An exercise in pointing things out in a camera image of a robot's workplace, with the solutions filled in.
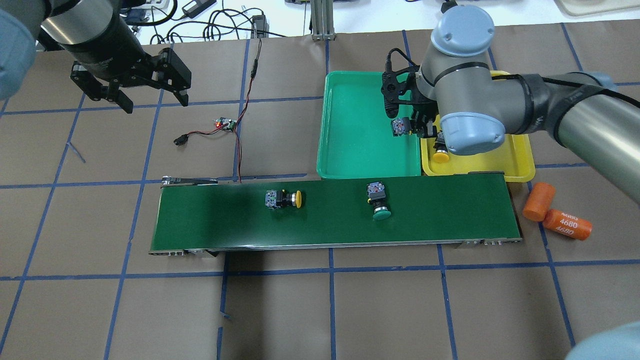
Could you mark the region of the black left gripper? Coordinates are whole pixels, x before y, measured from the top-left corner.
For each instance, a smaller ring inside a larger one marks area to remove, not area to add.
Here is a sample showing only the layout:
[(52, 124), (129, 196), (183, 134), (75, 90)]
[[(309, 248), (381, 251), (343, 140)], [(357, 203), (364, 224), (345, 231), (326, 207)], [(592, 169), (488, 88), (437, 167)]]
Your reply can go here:
[(121, 74), (107, 76), (105, 84), (78, 61), (71, 67), (70, 79), (92, 101), (106, 100), (132, 114), (133, 101), (123, 88), (147, 86), (174, 95), (182, 107), (189, 105), (188, 89), (192, 85), (192, 72), (171, 48), (163, 48), (158, 55), (146, 52), (142, 59), (128, 66)]

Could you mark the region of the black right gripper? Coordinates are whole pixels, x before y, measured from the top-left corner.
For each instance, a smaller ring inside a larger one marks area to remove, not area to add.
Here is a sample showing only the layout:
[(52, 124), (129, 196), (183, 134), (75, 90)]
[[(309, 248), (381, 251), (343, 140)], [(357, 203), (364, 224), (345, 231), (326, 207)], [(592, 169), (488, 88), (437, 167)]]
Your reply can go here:
[[(393, 70), (393, 53), (398, 53), (410, 64), (407, 68)], [(382, 73), (381, 94), (386, 116), (393, 120), (409, 117), (413, 125), (413, 135), (419, 138), (436, 138), (439, 132), (435, 125), (438, 105), (427, 98), (418, 88), (419, 65), (413, 62), (399, 48), (388, 51), (385, 69)]]

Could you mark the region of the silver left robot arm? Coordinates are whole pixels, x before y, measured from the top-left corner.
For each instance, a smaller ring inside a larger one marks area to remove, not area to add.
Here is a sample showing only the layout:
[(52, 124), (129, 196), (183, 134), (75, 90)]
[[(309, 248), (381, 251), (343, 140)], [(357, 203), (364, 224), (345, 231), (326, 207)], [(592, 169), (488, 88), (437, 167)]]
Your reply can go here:
[(190, 69), (171, 48), (146, 53), (113, 1), (3, 0), (0, 14), (2, 100), (21, 88), (44, 32), (74, 57), (70, 79), (92, 101), (130, 114), (134, 104), (123, 89), (147, 86), (189, 104)]

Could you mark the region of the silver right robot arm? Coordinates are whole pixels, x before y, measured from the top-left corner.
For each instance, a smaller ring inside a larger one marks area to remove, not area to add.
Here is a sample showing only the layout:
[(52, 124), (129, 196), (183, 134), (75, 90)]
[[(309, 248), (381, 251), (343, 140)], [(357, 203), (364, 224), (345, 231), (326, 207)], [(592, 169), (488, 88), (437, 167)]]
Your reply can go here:
[(639, 201), (639, 102), (605, 73), (493, 76), (485, 57), (492, 17), (480, 7), (444, 2), (421, 64), (393, 71), (387, 57), (381, 93), (395, 136), (436, 137), (448, 152), (496, 150), (507, 135), (547, 132), (620, 191)]

